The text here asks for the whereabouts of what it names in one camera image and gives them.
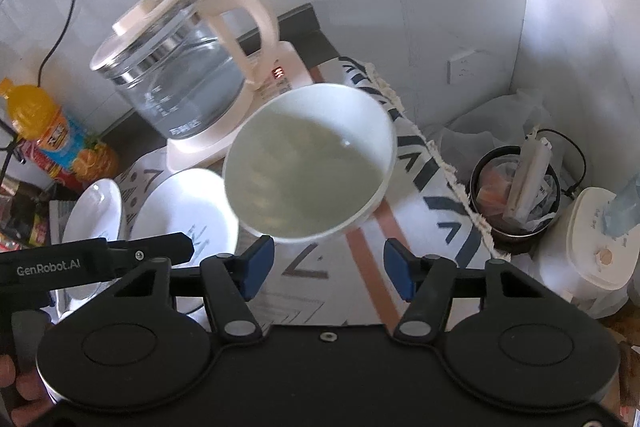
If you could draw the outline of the person's left hand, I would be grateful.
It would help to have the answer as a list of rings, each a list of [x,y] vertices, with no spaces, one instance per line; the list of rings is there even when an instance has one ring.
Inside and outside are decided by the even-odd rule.
[[[35,367],[26,373],[17,374],[15,364],[9,355],[1,355],[0,365],[1,387],[14,387],[26,401],[24,405],[14,407],[10,413],[15,426],[29,426],[52,409],[53,402]]]

